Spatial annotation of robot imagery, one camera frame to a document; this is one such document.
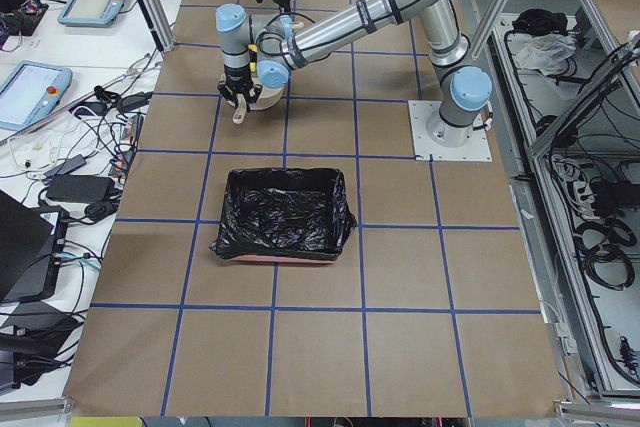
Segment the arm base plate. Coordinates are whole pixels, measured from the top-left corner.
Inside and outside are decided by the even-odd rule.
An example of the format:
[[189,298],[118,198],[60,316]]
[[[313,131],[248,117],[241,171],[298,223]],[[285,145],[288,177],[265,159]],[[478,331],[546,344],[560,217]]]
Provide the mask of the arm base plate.
[[458,128],[440,117],[440,101],[410,100],[414,158],[434,162],[491,162],[485,122],[478,114],[471,126]]

